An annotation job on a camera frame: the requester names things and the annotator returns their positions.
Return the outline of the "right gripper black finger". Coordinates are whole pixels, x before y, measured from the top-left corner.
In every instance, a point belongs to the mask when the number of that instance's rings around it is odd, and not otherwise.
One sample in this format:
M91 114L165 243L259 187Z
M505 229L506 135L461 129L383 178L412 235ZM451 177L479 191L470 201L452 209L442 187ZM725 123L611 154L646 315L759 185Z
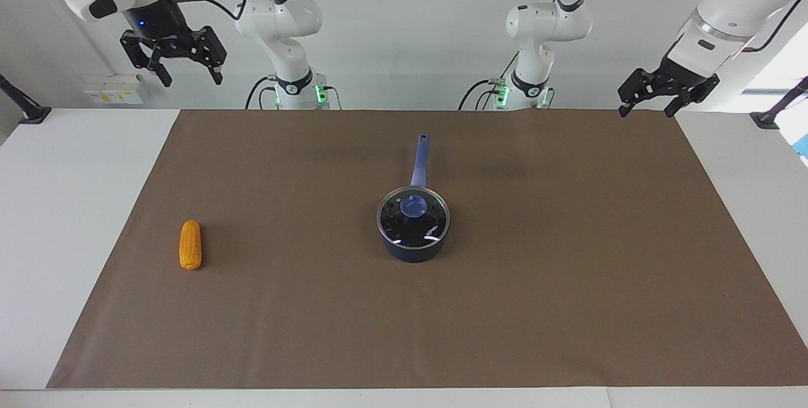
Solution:
M173 79L167 68L162 65L160 61L161 54L154 49L153 44L144 44L144 40L138 37L133 30L123 31L121 37L119 37L119 43L121 43L134 68L145 69L145 71L156 75L165 88L172 85Z
M224 66L227 51L211 26L205 26L191 32L190 59L208 69L216 86L222 84L224 77L220 70Z

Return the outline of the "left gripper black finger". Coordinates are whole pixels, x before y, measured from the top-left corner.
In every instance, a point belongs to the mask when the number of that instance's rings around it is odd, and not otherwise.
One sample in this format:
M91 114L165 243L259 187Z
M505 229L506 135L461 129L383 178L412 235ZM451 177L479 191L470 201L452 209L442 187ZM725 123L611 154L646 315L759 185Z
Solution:
M709 94L707 85L698 85L690 89L683 89L664 108L664 114L668 118L673 118L676 112L692 103L701 103Z
M635 69L618 87L618 96L621 100L618 108L620 117L627 117L638 103L666 92L669 83L668 75L657 71L648 72L643 68Z

